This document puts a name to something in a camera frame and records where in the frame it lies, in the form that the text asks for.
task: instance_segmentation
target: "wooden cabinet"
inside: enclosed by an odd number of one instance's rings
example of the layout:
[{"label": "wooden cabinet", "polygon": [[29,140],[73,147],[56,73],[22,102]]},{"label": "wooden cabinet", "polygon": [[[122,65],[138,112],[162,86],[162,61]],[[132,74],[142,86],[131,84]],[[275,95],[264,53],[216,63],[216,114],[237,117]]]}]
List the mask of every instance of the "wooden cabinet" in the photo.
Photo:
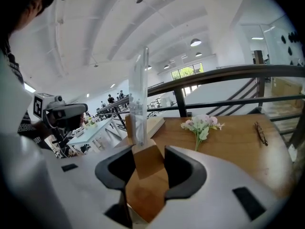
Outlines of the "wooden cabinet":
[{"label": "wooden cabinet", "polygon": [[[272,96],[288,96],[297,95],[302,91],[302,85],[292,82],[285,78],[273,77],[271,81]],[[303,107],[304,101],[302,99],[287,101],[295,108]]]}]

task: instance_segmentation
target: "flower bouquet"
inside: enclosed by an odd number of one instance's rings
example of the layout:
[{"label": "flower bouquet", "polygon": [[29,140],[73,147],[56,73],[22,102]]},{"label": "flower bouquet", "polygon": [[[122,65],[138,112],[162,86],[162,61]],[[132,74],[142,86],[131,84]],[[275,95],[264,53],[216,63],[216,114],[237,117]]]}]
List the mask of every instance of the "flower bouquet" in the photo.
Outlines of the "flower bouquet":
[{"label": "flower bouquet", "polygon": [[185,130],[190,130],[195,133],[196,137],[196,147],[197,151],[199,144],[207,138],[209,135],[209,129],[219,129],[224,126],[224,124],[218,123],[216,117],[208,116],[206,114],[198,115],[192,117],[192,120],[187,120],[185,123],[181,123],[181,128]]}]

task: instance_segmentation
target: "white desk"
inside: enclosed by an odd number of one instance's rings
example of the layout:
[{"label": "white desk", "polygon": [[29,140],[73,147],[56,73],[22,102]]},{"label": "white desk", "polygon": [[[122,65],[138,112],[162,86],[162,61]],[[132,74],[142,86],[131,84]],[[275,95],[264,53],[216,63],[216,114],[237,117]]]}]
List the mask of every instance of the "white desk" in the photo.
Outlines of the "white desk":
[{"label": "white desk", "polygon": [[101,151],[100,145],[96,141],[94,141],[94,138],[103,129],[105,129],[107,127],[107,125],[109,125],[110,123],[112,123],[113,127],[115,128],[115,130],[117,131],[117,133],[119,134],[121,139],[123,139],[123,136],[120,133],[118,126],[113,121],[113,118],[108,118],[106,120],[97,122],[96,123],[97,126],[95,126],[95,127],[94,126],[87,127],[87,129],[84,129],[84,133],[81,136],[72,138],[67,143],[67,145],[69,145],[69,147],[75,152],[75,149],[73,146],[89,144],[96,153],[100,152]]}]

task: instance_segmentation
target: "black pad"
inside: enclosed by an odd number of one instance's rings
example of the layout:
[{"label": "black pad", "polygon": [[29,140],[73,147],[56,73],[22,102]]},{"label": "black pad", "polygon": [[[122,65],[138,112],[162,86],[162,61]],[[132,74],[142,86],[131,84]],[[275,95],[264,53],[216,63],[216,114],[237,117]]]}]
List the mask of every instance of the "black pad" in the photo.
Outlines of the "black pad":
[{"label": "black pad", "polygon": [[232,191],[251,220],[256,219],[266,211],[246,187],[239,187]]},{"label": "black pad", "polygon": [[99,162],[95,167],[95,176],[107,188],[122,192],[120,202],[109,208],[105,215],[129,228],[132,228],[132,220],[127,208],[125,186],[134,170],[132,146]]},{"label": "black pad", "polygon": [[205,183],[207,173],[204,166],[170,146],[165,146],[164,167],[170,189],[165,193],[169,199],[189,198]]},{"label": "black pad", "polygon": [[78,166],[76,164],[69,164],[69,165],[66,165],[66,166],[62,166],[61,168],[64,172],[66,172],[66,171],[69,171],[69,170],[73,170],[77,167]]}]

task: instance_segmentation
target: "metal railing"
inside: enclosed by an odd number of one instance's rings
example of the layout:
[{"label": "metal railing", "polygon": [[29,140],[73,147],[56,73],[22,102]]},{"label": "metal railing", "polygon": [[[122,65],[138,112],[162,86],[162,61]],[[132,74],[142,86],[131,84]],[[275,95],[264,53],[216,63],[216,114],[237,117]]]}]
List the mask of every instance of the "metal railing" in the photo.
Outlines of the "metal railing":
[{"label": "metal railing", "polygon": [[[236,93],[234,93],[231,97],[229,97],[227,100],[231,100],[233,98],[235,98],[238,94],[240,94],[244,89],[246,89],[253,81],[255,80],[255,78],[250,79],[241,89],[239,89]],[[207,112],[207,115],[210,115],[212,113],[214,113],[216,110],[220,109],[221,106],[218,106],[214,109],[212,109],[211,111]]]},{"label": "metal railing", "polygon": [[[171,82],[163,83],[159,86],[150,88],[148,90],[148,96],[157,94],[163,94],[166,92],[174,91],[177,106],[162,107],[157,109],[148,109],[147,111],[165,111],[165,110],[179,110],[180,117],[187,116],[188,109],[195,108],[207,108],[207,107],[222,107],[222,106],[233,106],[239,105],[238,108],[243,107],[245,104],[258,103],[262,106],[263,103],[276,102],[276,101],[287,101],[304,99],[305,95],[290,95],[290,96],[276,96],[276,97],[264,97],[264,78],[265,77],[305,77],[305,67],[291,66],[291,65],[265,65],[265,64],[254,64],[254,65],[240,65],[235,67],[227,67],[218,70],[208,71],[201,74],[190,75],[181,79],[177,79]],[[182,88],[190,87],[198,84],[208,84],[215,82],[222,82],[228,80],[237,80],[244,78],[259,78],[259,82],[255,84],[257,92],[251,96],[251,98],[240,98],[240,99],[228,99],[226,101],[210,102],[210,103],[198,103],[198,104],[185,104]],[[113,104],[108,105],[105,108],[114,108],[115,113],[119,119],[121,119],[119,113],[116,110],[116,106],[120,104],[128,103],[128,99],[119,100]],[[295,130],[289,130],[286,132],[280,132],[281,135],[293,133],[288,144],[294,144],[295,147],[305,139],[305,105],[302,110],[302,114]],[[297,118],[296,115],[287,115],[285,119]],[[279,121],[281,118],[271,118],[271,121]]]},{"label": "metal railing", "polygon": [[147,89],[151,89],[151,88],[153,88],[153,87],[156,87],[156,86],[162,85],[163,83],[164,83],[164,82],[160,82],[160,83],[158,83],[158,84],[156,84],[156,85],[149,86]]}]

